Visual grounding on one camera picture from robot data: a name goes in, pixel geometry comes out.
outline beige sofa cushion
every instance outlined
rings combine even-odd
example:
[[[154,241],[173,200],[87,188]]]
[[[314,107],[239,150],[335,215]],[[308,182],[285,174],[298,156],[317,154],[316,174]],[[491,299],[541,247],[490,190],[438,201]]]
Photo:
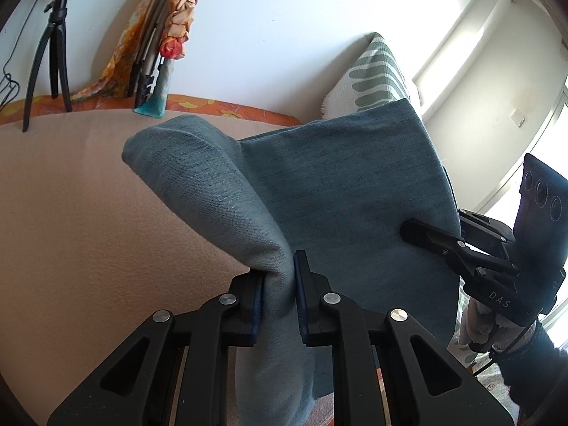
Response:
[[[235,138],[281,127],[203,118]],[[247,270],[122,162],[158,122],[92,110],[0,126],[0,373],[39,425],[155,310],[194,310]]]

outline orange scarf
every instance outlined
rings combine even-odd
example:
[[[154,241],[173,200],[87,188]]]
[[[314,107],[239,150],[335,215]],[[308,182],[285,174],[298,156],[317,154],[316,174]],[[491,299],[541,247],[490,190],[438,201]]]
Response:
[[[197,0],[168,0],[170,15],[166,20],[160,54],[166,59],[181,59],[185,56],[184,43],[189,39],[189,28]]]

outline white pillow with green leaves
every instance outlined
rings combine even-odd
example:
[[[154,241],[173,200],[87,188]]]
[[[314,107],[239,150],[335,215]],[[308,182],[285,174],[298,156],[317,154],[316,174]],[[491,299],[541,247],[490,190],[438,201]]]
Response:
[[[326,96],[324,119],[334,119],[370,109],[410,95],[397,61],[384,38],[373,34],[373,41]]]

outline folded cloth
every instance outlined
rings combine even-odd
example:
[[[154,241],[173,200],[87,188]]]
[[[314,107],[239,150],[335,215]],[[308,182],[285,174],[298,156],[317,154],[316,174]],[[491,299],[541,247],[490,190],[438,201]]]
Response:
[[[242,426],[296,426],[332,392],[329,348],[306,348],[292,252],[367,309],[403,307],[446,345],[458,276],[399,236],[416,218],[459,234],[448,180],[406,100],[236,141],[195,116],[142,130],[122,158],[160,199],[237,260],[267,271],[262,325],[239,348]]]

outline white wall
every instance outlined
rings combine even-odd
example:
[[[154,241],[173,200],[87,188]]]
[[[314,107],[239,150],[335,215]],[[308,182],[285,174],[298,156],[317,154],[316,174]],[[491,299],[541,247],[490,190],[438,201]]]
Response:
[[[476,209],[524,153],[568,73],[552,20],[529,0],[510,5],[499,28],[426,123],[458,205]],[[521,128],[510,118],[518,108]]]
[[[34,0],[22,0],[0,34],[0,64],[7,61]],[[43,9],[51,0],[39,0],[34,9],[8,72],[21,84],[18,98],[26,97],[29,71],[39,39],[47,25]],[[99,78],[116,43],[140,0],[69,0],[67,5],[67,65],[72,92]],[[45,51],[35,89],[36,95],[49,93],[49,48]]]
[[[435,55],[413,78],[420,94],[420,116],[428,121],[450,95],[489,41],[511,0],[472,0]]]
[[[24,0],[0,35],[0,61],[33,0]],[[42,0],[40,7],[50,0]],[[70,86],[96,80],[140,0],[69,0]],[[410,80],[470,0],[200,0],[171,92],[319,117],[325,94],[363,50],[362,36],[385,36]],[[47,22],[36,9],[10,70],[23,84]],[[44,62],[36,89],[49,90]]]

